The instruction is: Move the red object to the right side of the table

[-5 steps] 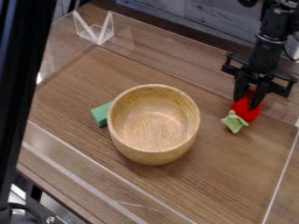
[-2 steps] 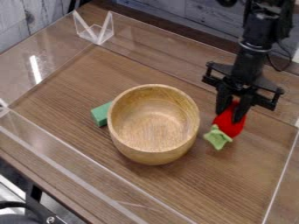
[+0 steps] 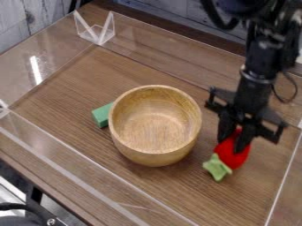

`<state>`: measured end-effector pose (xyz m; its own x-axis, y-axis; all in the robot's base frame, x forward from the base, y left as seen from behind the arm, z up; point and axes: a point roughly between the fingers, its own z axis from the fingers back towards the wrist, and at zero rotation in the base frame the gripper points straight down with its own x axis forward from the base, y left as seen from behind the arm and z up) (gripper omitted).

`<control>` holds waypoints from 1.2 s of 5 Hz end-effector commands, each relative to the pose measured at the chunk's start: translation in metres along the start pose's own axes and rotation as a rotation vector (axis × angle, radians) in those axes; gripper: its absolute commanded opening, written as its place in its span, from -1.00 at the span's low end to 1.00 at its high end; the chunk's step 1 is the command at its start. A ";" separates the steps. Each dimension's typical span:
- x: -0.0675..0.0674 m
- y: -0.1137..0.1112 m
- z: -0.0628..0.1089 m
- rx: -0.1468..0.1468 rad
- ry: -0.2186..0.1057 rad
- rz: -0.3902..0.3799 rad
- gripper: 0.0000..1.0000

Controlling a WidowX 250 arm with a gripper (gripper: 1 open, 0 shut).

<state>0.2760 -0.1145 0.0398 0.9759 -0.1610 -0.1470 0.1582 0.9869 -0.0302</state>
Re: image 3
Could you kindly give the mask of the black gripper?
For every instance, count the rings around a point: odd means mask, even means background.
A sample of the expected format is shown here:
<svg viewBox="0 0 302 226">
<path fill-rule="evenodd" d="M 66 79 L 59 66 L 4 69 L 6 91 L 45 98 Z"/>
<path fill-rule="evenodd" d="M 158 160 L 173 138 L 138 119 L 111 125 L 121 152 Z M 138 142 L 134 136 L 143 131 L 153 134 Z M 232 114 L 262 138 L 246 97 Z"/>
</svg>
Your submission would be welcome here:
<svg viewBox="0 0 302 226">
<path fill-rule="evenodd" d="M 241 109 L 236 105 L 236 96 L 236 92 L 212 87 L 206 107 L 220 116 L 218 142 L 222 142 L 237 129 L 234 153 L 240 154 L 256 137 L 262 137 L 277 144 L 288 128 L 288 122 L 269 106 L 254 112 Z"/>
</svg>

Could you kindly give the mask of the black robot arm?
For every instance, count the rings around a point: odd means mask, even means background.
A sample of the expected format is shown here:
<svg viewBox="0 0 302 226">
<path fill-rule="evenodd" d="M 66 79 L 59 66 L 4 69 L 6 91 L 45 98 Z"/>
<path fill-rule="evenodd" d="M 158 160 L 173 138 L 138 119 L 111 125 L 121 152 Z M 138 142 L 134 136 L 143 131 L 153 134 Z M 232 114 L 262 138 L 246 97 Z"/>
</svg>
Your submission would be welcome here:
<svg viewBox="0 0 302 226">
<path fill-rule="evenodd" d="M 234 91 L 212 87 L 206 107 L 218 113 L 217 140 L 224 142 L 238 127 L 233 152 L 240 154 L 256 137 L 273 143 L 288 123 L 269 107 L 280 74 L 296 66 L 302 33 L 300 0 L 200 0 L 216 26 L 232 30 L 248 26 L 246 61 Z"/>
</svg>

